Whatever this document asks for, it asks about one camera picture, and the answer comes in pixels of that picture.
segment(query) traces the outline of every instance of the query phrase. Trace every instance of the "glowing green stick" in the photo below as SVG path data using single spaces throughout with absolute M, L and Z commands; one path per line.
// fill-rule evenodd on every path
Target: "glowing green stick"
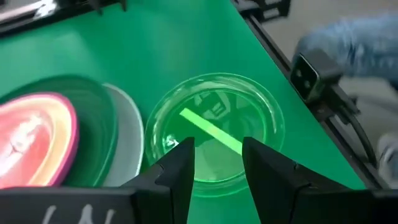
M 180 112 L 180 115 L 242 156 L 242 143 L 225 131 L 217 128 L 214 124 L 211 124 L 188 108 L 184 108 L 184 110 Z

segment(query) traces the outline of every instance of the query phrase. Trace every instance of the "red frisbee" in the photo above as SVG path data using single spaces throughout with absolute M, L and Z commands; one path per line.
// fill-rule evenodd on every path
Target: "red frisbee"
M 57 93 L 0 106 L 0 189 L 60 184 L 76 154 L 75 109 Z

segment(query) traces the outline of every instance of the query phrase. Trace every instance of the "person's leg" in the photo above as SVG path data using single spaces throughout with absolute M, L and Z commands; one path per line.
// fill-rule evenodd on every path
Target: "person's leg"
M 340 21 L 301 38 L 294 58 L 325 51 L 349 77 L 385 78 L 398 90 L 398 13 Z

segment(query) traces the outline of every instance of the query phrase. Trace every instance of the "petri dish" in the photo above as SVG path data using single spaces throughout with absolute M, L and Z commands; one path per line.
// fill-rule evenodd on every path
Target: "petri dish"
M 248 187 L 244 137 L 280 150 L 284 134 L 282 111 L 263 86 L 240 75 L 212 73 L 177 85 L 160 100 L 147 122 L 145 155 L 152 165 L 194 137 L 193 194 L 219 197 Z
M 102 84 L 79 75 L 56 75 L 23 85 L 0 98 L 0 103 L 18 96 L 55 92 L 75 108 L 78 149 L 62 185 L 100 187 L 111 167 L 118 140 L 118 117 L 113 101 Z
M 76 154 L 76 113 L 54 93 L 25 95 L 0 108 L 0 189 L 58 185 Z

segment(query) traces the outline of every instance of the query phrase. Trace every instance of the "black metal frame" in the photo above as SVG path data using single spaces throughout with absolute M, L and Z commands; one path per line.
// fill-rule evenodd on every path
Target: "black metal frame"
M 289 79 L 291 62 L 282 53 L 280 48 L 272 40 L 271 36 L 261 26 L 262 22 L 267 22 L 279 17 L 287 17 L 289 15 L 290 0 L 281 0 L 272 4 L 263 4 L 261 7 L 258 3 L 247 0 L 232 0 L 236 9 L 245 20 L 246 24 L 257 37 L 263 48 L 273 59 L 275 64 Z M 267 11 L 277 10 L 277 14 L 267 17 Z M 308 107 L 314 117 L 320 122 L 325 132 L 336 144 L 345 159 L 357 173 L 359 178 L 370 189 L 385 189 L 387 184 L 378 176 L 377 170 L 371 164 L 363 163 L 355 157 L 351 156 L 355 152 L 353 149 L 363 149 L 355 144 L 348 136 L 343 127 L 337 122 L 335 117 L 329 117 L 331 111 L 326 104 L 319 103 Z
M 32 16 L 20 15 L 6 22 L 0 22 L 0 38 L 14 35 L 25 30 L 35 29 L 70 17 L 96 10 L 102 14 L 101 7 L 120 2 L 122 9 L 126 10 L 125 0 L 59 0 L 59 9 L 51 16 L 33 19 Z

